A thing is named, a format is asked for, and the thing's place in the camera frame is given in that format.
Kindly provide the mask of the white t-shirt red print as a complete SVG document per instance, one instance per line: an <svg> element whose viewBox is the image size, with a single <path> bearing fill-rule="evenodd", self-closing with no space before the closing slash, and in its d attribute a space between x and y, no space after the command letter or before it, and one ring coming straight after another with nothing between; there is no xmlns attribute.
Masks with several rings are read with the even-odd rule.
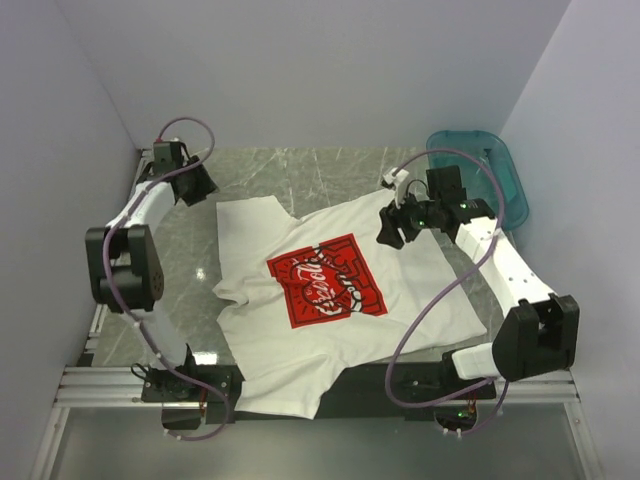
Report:
<svg viewBox="0 0 640 480"><path fill-rule="evenodd" d="M217 206L218 322L243 412L311 419L347 368L485 333L430 231L378 244L379 190L302 218L273 197Z"/></svg>

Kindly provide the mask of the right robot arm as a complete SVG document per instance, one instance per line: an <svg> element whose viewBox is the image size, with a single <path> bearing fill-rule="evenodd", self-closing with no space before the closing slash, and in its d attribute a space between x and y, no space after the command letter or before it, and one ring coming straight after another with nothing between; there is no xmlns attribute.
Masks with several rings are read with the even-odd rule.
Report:
<svg viewBox="0 0 640 480"><path fill-rule="evenodd" d="M487 202L468 198L458 167L427 171L424 200L410 193L411 182L402 169L384 175L382 185L395 198L380 212L378 242L401 249L423 230L440 230L476 265L504 316L493 341L444 355L438 377L442 393L460 399L475 379L513 382L570 368L580 315L576 300L557 295L529 268Z"/></svg>

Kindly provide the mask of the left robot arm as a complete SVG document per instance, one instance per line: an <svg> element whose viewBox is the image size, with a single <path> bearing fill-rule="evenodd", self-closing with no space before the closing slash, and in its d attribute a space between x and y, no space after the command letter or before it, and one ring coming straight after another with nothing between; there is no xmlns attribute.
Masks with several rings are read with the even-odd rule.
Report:
<svg viewBox="0 0 640 480"><path fill-rule="evenodd" d="M162 305L165 278L154 233L177 203L192 206L216 190L201 159L182 141L157 139L123 210L85 234L94 300L127 320L145 350L145 364L131 371L143 380L146 400L186 402L210 391Z"/></svg>

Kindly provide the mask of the teal plastic bin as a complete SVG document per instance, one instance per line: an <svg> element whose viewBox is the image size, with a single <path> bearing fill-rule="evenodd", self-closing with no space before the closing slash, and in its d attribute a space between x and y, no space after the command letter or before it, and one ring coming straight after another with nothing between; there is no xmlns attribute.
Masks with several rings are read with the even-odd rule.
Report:
<svg viewBox="0 0 640 480"><path fill-rule="evenodd" d="M463 151L492 171L504 198L502 228L505 231L513 231L526 221L529 215L526 196L510 152L498 136L481 130L442 130L426 141L427 150L445 148ZM483 199L498 213L499 203L493 184L475 163L451 153L434 153L429 156L429 164L431 168L457 165L467 197Z"/></svg>

